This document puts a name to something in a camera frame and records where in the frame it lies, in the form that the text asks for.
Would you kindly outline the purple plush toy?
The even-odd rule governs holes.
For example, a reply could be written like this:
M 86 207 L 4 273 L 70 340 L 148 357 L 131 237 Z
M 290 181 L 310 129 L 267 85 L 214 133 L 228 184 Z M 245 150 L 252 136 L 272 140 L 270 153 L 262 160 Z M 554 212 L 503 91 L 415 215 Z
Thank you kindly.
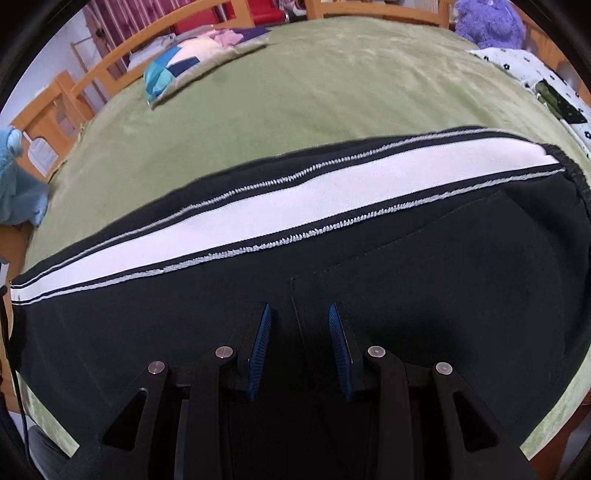
M 462 0 L 455 10 L 455 32 L 480 49 L 522 48 L 526 28 L 510 1 Z

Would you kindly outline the left red chair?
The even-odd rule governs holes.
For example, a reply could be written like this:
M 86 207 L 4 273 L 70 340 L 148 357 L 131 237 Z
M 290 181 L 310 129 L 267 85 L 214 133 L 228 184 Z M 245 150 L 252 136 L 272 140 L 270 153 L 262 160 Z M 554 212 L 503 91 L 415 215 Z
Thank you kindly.
M 175 23 L 171 29 L 174 34 L 180 35 L 200 27 L 212 28 L 233 18 L 235 18 L 235 10 L 232 5 L 223 3 L 186 17 Z

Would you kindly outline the light blue plush blanket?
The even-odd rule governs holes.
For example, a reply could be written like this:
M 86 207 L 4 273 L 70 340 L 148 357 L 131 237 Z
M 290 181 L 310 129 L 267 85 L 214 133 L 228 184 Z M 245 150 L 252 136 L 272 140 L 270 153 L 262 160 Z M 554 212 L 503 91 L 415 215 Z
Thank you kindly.
M 2 129 L 1 224 L 38 227 L 47 211 L 49 186 L 17 163 L 22 153 L 22 132 L 13 126 Z

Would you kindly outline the right red chair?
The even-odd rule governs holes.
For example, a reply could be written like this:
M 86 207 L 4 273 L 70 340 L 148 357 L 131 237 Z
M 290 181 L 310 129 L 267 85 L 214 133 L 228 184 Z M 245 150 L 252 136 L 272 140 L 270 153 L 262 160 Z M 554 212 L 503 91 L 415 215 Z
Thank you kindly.
M 256 26 L 277 25 L 288 22 L 287 12 L 273 0 L 249 0 L 250 15 Z

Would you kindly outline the white black-flower pillow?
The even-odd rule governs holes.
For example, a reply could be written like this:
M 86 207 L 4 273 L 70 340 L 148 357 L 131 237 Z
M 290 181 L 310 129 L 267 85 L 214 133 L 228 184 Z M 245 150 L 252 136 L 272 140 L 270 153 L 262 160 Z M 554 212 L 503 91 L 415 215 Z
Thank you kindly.
M 585 157 L 590 159 L 590 106 L 580 98 L 578 93 L 562 77 L 547 67 L 537 56 L 526 50 L 486 48 L 469 50 L 469 53 L 495 65 L 535 97 L 535 85 L 541 80 L 546 80 L 573 106 L 581 108 L 587 119 L 586 123 L 571 125 L 567 124 L 565 120 L 555 118 L 574 137 L 577 144 L 582 148 Z

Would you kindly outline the wooden bed frame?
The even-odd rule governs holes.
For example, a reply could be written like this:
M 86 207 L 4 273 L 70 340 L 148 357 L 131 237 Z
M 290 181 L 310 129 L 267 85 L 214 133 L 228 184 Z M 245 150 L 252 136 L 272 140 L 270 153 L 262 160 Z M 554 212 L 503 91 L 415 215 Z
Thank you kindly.
M 415 9 L 389 7 L 382 4 L 311 1 L 308 2 L 305 9 L 305 19 L 297 23 L 325 21 L 342 17 L 365 17 L 380 21 L 394 21 L 440 28 L 467 41 L 472 50 L 480 49 L 477 45 L 455 32 L 457 17 L 455 3 L 454 1 L 443 1 L 437 11 L 424 12 Z M 155 21 L 118 46 L 112 46 L 107 41 L 100 51 L 98 60 L 94 64 L 83 68 L 78 77 L 73 77 L 67 72 L 61 72 L 52 77 L 43 90 L 28 94 L 27 107 L 18 114 L 10 126 L 22 132 L 23 153 L 17 159 L 17 163 L 49 186 L 47 211 L 51 196 L 51 178 L 75 146 L 83 128 L 123 89 L 134 82 L 141 82 L 143 85 L 143 72 L 155 57 L 176 42 L 202 31 L 264 27 L 270 29 L 271 34 L 276 28 L 297 24 L 283 23 L 281 25 L 256 26 L 252 21 L 249 6 L 243 1 L 235 1 L 231 3 L 233 10 L 235 10 L 235 18 L 212 28 L 200 27 L 180 35 L 173 33 L 171 27 L 178 21 L 219 4 L 221 3 L 217 1 L 194 1 Z M 81 13 L 70 13 L 67 17 L 69 24 L 75 24 L 80 19 L 88 22 L 94 38 L 106 38 L 105 32 L 100 28 L 87 4 L 83 7 Z M 370 136 L 283 152 L 259 159 L 349 141 L 377 137 L 410 137 L 465 127 L 493 129 L 486 126 L 468 125 L 414 135 Z M 553 145 L 531 140 L 512 131 L 493 130 L 512 133 L 534 143 Z M 556 147 L 567 155 L 561 147 Z M 228 169 L 256 160 L 250 160 Z M 36 265 L 27 267 L 25 260 L 30 240 L 41 224 L 38 227 L 33 227 L 30 223 L 17 226 L 2 225 L 1 227 L 1 255 L 3 261 L 11 267 L 10 277 L 2 288 L 2 294 L 7 297 L 7 302 L 1 307 L 2 336 L 5 344 L 6 360 L 11 373 L 12 394 L 18 401 L 21 410 L 20 421 L 7 422 L 5 430 L 16 437 L 15 443 L 11 446 L 11 451 L 16 454 L 24 473 L 34 477 L 63 479 L 60 476 L 61 470 L 76 453 L 77 442 L 50 413 L 35 393 L 28 386 L 19 382 L 17 374 L 11 369 L 7 347 L 10 331 L 13 327 L 13 320 L 8 317 L 8 312 L 12 308 L 10 286 L 15 278 Z M 532 467 L 535 456 L 541 453 L 552 442 L 555 435 L 568 424 L 570 418 L 589 392 L 590 345 L 581 366 L 559 397 L 557 403 L 521 444 L 521 451 Z

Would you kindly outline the black pants white side stripe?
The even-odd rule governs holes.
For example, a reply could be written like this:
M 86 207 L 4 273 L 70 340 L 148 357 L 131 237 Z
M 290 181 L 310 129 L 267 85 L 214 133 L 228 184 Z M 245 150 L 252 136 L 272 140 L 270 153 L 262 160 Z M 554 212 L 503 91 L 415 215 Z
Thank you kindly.
M 590 189 L 560 148 L 488 128 L 325 145 L 197 179 L 10 293 L 11 369 L 78 448 L 151 362 L 194 362 L 267 303 L 213 479 L 381 479 L 329 307 L 406 363 L 451 364 L 521 449 L 590 345 Z

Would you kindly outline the maroon striped curtain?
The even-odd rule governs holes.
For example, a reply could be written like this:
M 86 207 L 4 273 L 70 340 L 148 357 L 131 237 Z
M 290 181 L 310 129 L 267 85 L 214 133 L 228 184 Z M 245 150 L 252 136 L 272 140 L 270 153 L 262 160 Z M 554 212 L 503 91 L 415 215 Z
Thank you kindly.
M 92 0 L 87 7 L 112 46 L 118 46 L 140 30 L 191 0 Z

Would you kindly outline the colourful geometric pillow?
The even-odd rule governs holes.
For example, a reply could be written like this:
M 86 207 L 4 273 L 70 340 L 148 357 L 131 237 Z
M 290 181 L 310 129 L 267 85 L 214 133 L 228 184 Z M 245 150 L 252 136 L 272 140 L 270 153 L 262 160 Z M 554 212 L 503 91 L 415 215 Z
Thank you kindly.
M 221 65 L 266 47 L 270 29 L 211 29 L 176 42 L 143 72 L 147 104 L 154 108 L 187 84 Z

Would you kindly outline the red chair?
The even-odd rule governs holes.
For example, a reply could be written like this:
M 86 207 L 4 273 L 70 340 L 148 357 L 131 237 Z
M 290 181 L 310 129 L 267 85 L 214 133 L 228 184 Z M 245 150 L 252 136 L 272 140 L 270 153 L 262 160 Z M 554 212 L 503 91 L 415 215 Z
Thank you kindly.
M 277 25 L 288 22 L 287 12 L 273 0 L 249 0 L 250 15 L 256 26 Z
M 186 17 L 175 23 L 171 29 L 174 34 L 180 35 L 200 27 L 212 28 L 233 18 L 235 18 L 235 10 L 232 5 L 223 3 Z

